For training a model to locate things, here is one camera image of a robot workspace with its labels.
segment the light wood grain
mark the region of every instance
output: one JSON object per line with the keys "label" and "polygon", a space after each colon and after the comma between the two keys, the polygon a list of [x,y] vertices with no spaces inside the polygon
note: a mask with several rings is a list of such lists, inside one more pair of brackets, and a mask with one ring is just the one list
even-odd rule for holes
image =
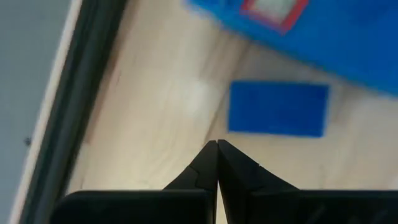
{"label": "light wood grain", "polygon": [[[162,189],[210,139],[229,140],[299,188],[398,187],[397,100],[220,29],[177,0],[127,11],[71,192]],[[242,78],[329,84],[325,137],[227,133],[228,86]]]}

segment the blue box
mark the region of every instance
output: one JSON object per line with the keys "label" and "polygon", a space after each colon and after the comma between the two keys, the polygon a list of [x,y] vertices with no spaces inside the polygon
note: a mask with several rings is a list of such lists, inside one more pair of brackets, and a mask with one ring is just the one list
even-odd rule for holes
{"label": "blue box", "polygon": [[232,82],[228,129],[322,137],[328,90],[327,85],[304,83]]}
{"label": "blue box", "polygon": [[309,0],[285,35],[241,13],[243,0],[188,2],[293,58],[398,95],[397,0]]}

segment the blue rectangular block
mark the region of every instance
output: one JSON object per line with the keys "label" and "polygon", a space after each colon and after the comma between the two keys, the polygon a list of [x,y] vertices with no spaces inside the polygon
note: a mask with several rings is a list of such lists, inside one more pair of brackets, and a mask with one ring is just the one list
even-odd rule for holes
{"label": "blue rectangular block", "polygon": [[327,85],[235,81],[231,84],[229,131],[323,136]]}

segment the gray wall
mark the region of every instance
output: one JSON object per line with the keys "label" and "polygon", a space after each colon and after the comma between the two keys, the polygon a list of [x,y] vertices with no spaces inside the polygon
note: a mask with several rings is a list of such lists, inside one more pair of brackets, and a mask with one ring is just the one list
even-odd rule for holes
{"label": "gray wall", "polygon": [[70,0],[0,0],[0,223],[6,223]]}

